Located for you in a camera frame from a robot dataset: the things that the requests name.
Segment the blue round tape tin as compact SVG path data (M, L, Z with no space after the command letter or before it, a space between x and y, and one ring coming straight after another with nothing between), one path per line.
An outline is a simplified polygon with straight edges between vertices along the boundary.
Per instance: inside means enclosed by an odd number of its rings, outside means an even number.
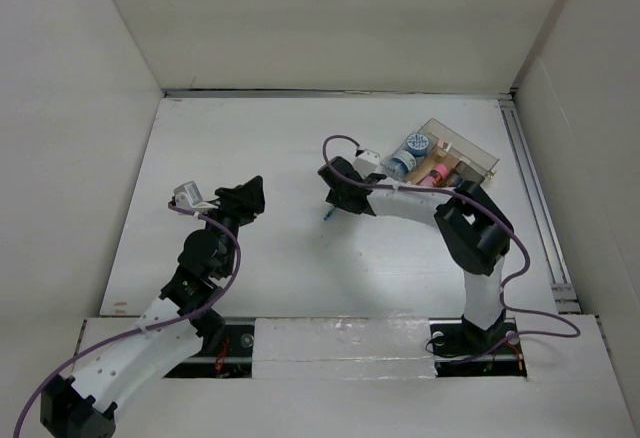
M405 139L405 149L415 158L421 158L429 153L431 140L423 133L411 133Z

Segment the clear desk organizer box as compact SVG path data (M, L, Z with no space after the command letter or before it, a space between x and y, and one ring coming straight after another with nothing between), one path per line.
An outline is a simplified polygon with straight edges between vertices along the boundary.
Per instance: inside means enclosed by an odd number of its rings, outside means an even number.
M430 119L421 128L411 133L416 132L423 133L429 137L431 148L426 156L416 158L417 166L405 177L404 183L421 186L420 181L439 163L447 166L450 169L450 173L444 184L435 188L454 188L463 181L482 183L486 179L493 177L499 159L438 120ZM391 178L393 177L387 170L387 162L398 151L406 151L405 139L395 151L382 160L382 169ZM437 147L437 143L440 140L452 143L449 152Z

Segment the blue capped pen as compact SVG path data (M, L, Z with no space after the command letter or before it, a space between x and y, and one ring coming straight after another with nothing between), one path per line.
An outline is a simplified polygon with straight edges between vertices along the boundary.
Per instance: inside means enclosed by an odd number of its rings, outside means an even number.
M325 222L328 221L331 218L331 216L334 214L334 212L335 212L335 208L329 209L327 213L324 215L323 221Z

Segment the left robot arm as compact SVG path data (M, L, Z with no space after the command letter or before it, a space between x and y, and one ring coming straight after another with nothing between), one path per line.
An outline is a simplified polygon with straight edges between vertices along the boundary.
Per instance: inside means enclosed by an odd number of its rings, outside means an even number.
M168 207L203 228L187 236L173 276L133 328L87 348L97 355L93 364L42 385L40 422L52 436L113 436L125 405L145 385L222 345L225 320L214 305L239 273L240 228L265 210L263 179L219 188L211 201L188 182L175 188Z

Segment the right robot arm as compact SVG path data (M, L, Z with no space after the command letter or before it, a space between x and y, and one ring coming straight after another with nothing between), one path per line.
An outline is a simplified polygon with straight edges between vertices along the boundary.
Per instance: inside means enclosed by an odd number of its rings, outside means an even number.
M323 165L318 175L329 187L326 201L340 210L436 228L463 271L465 345L483 352L498 341L505 320L502 272L513 226L480 185L464 181L457 188L429 190L380 173L362 177L342 157Z

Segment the pink glue bottle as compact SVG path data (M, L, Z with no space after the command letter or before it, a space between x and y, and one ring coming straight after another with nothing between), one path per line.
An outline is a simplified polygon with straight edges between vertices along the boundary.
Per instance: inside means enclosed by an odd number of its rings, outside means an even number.
M424 187L439 187L444 184L450 169L442 163L436 164L429 173L420 181Z

